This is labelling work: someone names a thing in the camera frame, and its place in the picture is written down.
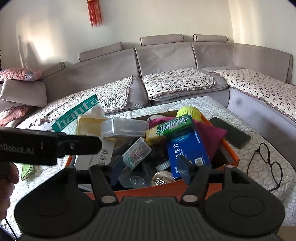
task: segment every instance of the box of assorted items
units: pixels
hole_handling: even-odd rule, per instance
[[[223,139],[226,133],[212,126],[194,107],[135,119],[80,116],[77,134],[100,136],[102,145],[106,142],[108,146],[102,151],[108,155],[102,155],[101,151],[84,161],[81,160],[86,156],[76,157],[75,166],[79,169],[88,169],[93,164],[112,166],[122,158],[122,173],[112,186],[119,199],[123,196],[179,197],[187,187],[178,172],[179,155],[192,164],[213,169],[223,169],[228,164],[237,167],[239,158]],[[82,188],[91,191],[90,185]],[[208,195],[221,188],[222,184],[210,184]]]

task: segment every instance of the qr code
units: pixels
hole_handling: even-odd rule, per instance
[[[195,164],[203,164],[202,158],[196,158],[195,160]]]

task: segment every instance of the blue box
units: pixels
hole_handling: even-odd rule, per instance
[[[167,141],[170,167],[174,178],[181,175],[177,169],[177,156],[185,156],[193,164],[211,166],[205,147],[196,129]]]

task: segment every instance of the white wall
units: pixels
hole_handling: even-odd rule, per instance
[[[44,70],[77,63],[80,52],[139,38],[182,33],[232,39],[227,0],[100,0],[104,25],[91,28],[87,0],[12,0],[0,11],[2,67]]]
[[[294,57],[296,85],[296,8],[288,0],[228,0],[235,43],[288,52]]]

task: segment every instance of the green plastic item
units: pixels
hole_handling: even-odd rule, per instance
[[[22,181],[27,179],[29,176],[33,175],[34,173],[35,173],[34,165],[30,165],[30,164],[22,165],[22,175],[21,175]]]

